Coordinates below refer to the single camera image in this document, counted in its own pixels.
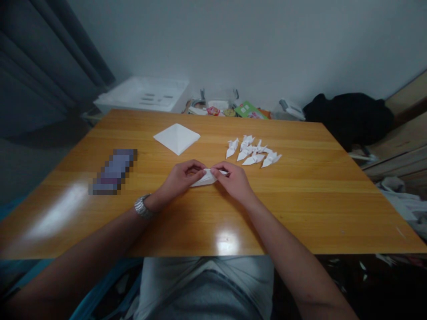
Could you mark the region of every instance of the wristwatch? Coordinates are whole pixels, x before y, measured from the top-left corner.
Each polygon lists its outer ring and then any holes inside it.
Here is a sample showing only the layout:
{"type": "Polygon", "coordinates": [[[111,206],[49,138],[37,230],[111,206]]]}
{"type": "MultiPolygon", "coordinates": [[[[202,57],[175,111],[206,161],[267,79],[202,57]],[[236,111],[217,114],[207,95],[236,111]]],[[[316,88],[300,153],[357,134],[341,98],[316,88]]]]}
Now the wristwatch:
{"type": "Polygon", "coordinates": [[[135,201],[135,210],[137,214],[146,220],[151,220],[156,214],[154,212],[149,211],[149,209],[147,209],[144,205],[144,200],[147,199],[150,195],[151,193],[148,193],[135,201]]]}

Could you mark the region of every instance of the gray curtain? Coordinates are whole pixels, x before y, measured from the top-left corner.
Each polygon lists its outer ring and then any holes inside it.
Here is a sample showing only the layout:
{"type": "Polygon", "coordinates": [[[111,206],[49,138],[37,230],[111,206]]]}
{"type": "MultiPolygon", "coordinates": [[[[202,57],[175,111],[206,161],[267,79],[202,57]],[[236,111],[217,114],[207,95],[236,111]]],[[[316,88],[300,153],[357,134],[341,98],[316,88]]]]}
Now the gray curtain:
{"type": "Polygon", "coordinates": [[[1,137],[62,121],[115,81],[65,0],[6,0],[0,13],[1,137]]]}

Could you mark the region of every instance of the folded paper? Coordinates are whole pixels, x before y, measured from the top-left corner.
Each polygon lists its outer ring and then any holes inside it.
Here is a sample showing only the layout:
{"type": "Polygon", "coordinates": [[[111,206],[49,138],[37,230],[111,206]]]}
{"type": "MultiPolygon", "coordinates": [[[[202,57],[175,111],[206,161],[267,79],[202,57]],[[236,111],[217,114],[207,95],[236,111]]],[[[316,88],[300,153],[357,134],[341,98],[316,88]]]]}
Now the folded paper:
{"type": "Polygon", "coordinates": [[[242,144],[240,145],[240,151],[248,147],[254,140],[255,140],[255,137],[243,136],[243,141],[242,141],[242,144]]]}
{"type": "Polygon", "coordinates": [[[265,152],[265,149],[267,148],[267,145],[265,145],[264,147],[261,147],[261,139],[258,141],[258,145],[257,145],[257,152],[261,153],[261,152],[265,152]]]}
{"type": "Polygon", "coordinates": [[[177,155],[183,153],[190,145],[199,140],[200,135],[180,124],[174,124],[156,134],[154,139],[177,155]]]}
{"type": "Polygon", "coordinates": [[[239,155],[237,156],[237,161],[243,160],[245,159],[249,154],[252,153],[253,149],[256,147],[253,146],[247,146],[246,148],[244,148],[239,155]]]}
{"type": "Polygon", "coordinates": [[[256,151],[252,153],[252,155],[242,163],[242,165],[251,165],[254,163],[261,162],[264,159],[265,155],[259,155],[256,151]]]}
{"type": "MultiPolygon", "coordinates": [[[[206,171],[206,174],[199,181],[193,183],[191,187],[200,187],[203,185],[212,184],[217,180],[217,178],[214,177],[212,172],[210,172],[210,169],[205,169],[205,171],[206,171]]],[[[227,171],[219,170],[219,172],[222,173],[223,175],[228,174],[227,171]]]]}
{"type": "Polygon", "coordinates": [[[277,155],[276,152],[269,153],[262,163],[261,168],[268,167],[270,164],[276,163],[281,157],[282,155],[277,155]]]}
{"type": "Polygon", "coordinates": [[[238,146],[239,146],[239,139],[238,138],[234,141],[230,140],[228,142],[228,150],[227,150],[226,159],[228,157],[231,157],[236,152],[238,146]]]}

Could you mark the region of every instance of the wooden table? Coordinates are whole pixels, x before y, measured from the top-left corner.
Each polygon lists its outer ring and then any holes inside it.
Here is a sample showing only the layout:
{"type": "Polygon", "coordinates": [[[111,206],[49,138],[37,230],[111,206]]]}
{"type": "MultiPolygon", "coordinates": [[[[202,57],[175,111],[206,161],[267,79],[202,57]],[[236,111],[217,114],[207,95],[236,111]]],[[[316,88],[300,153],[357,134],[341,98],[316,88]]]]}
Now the wooden table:
{"type": "MultiPolygon", "coordinates": [[[[283,155],[267,168],[244,168],[260,199],[313,253],[427,252],[322,124],[112,110],[0,224],[2,257],[62,254],[130,208],[137,197],[156,190],[174,164],[194,158],[210,167],[225,159],[228,140],[244,134],[262,138],[283,155]],[[201,135],[180,156],[153,139],[174,123],[201,135]],[[90,196],[88,183],[113,149],[138,149],[133,172],[120,195],[90,196]]],[[[229,160],[236,163],[236,158],[237,153],[229,160]]],[[[176,199],[129,255],[264,252],[246,212],[215,183],[176,199]]]]}

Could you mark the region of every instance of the white wall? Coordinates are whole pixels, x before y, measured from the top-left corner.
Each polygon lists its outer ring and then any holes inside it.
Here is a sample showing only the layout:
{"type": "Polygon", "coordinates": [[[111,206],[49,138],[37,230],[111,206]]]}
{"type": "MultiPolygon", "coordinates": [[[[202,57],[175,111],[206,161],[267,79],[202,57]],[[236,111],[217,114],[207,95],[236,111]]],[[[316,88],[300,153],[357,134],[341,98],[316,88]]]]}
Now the white wall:
{"type": "Polygon", "coordinates": [[[274,107],[364,92],[387,98],[427,68],[427,1],[68,0],[120,82],[237,87],[274,107]]]}

